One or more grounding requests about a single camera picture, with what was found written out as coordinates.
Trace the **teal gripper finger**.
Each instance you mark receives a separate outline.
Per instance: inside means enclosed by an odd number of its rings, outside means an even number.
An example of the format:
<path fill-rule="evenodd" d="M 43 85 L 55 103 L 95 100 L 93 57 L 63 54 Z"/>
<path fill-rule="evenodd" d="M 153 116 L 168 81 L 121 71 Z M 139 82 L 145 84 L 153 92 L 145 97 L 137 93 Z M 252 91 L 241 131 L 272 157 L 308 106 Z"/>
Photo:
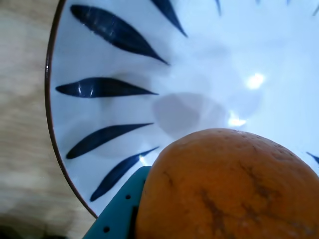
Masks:
<path fill-rule="evenodd" d="M 121 187 L 84 239 L 134 239 L 137 212 L 150 166 L 138 169 Z"/>

